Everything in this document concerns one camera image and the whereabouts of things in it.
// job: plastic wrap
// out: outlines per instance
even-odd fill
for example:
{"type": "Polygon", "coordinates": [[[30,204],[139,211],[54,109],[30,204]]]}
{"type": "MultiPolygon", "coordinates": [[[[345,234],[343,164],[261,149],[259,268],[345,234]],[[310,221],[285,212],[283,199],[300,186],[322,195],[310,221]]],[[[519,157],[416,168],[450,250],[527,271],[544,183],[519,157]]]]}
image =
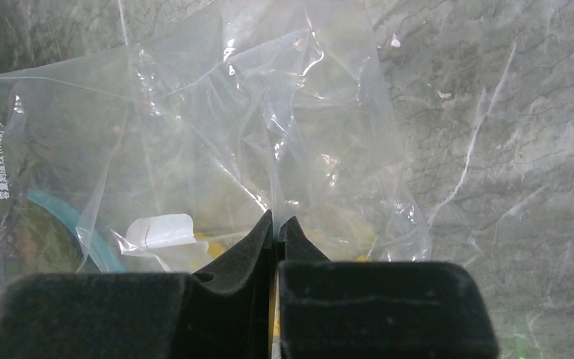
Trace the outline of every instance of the plastic wrap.
{"type": "Polygon", "coordinates": [[[266,209],[334,260],[427,259],[399,147],[353,1],[216,1],[143,43],[0,75],[0,289],[193,271],[266,209]]]}

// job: yellow object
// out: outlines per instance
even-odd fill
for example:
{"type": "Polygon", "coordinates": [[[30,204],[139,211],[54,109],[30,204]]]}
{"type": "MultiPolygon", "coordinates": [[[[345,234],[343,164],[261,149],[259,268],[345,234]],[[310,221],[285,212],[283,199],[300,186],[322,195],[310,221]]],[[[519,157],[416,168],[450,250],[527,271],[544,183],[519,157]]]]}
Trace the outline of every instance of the yellow object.
{"type": "MultiPolygon", "coordinates": [[[[210,240],[210,237],[208,237],[205,234],[200,233],[200,232],[195,232],[194,238],[198,241],[210,240]]],[[[218,244],[217,242],[208,242],[208,254],[210,255],[210,257],[217,258],[221,254],[224,254],[225,252],[226,252],[226,249],[224,246],[218,244]]]]}
{"type": "Polygon", "coordinates": [[[276,308],[274,313],[274,336],[280,337],[280,311],[276,308]]]}

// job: black foam padding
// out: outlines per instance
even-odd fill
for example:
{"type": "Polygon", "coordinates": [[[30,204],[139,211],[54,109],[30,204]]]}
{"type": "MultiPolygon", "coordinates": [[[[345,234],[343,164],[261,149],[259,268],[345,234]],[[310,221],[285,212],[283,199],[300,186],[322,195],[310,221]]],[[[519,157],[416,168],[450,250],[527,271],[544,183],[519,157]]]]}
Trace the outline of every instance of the black foam padding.
{"type": "Polygon", "coordinates": [[[267,358],[276,269],[267,211],[245,238],[195,273],[172,358],[267,358]]]}
{"type": "Polygon", "coordinates": [[[0,295],[0,359],[168,358],[186,277],[24,277],[0,295]]]}
{"type": "Polygon", "coordinates": [[[454,264],[285,261],[279,281],[283,359],[498,357],[481,294],[454,264]]]}
{"type": "Polygon", "coordinates": [[[281,228],[276,246],[277,260],[300,260],[312,262],[329,262],[325,256],[313,243],[311,243],[298,219],[292,217],[281,228]]]}

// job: clear plastic bag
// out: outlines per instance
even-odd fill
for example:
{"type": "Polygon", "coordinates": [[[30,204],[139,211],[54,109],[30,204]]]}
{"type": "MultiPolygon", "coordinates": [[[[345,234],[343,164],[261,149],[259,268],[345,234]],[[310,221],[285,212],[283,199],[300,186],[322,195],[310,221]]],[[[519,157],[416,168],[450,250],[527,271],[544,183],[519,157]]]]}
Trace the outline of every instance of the clear plastic bag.
{"type": "Polygon", "coordinates": [[[333,260],[427,259],[375,51],[355,1],[216,1],[143,43],[0,75],[0,289],[192,271],[266,209],[333,260]],[[179,241],[147,243],[179,218],[179,241]]]}

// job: gray marble surface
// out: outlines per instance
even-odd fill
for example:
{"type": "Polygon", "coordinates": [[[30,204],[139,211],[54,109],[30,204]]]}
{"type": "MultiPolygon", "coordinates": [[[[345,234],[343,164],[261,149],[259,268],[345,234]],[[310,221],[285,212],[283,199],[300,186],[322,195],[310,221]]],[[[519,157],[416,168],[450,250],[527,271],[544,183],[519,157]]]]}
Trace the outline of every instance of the gray marble surface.
{"type": "MultiPolygon", "coordinates": [[[[0,72],[133,43],[209,1],[0,0],[0,72]]],[[[366,0],[433,258],[504,358],[574,358],[574,0],[366,0]]]]}

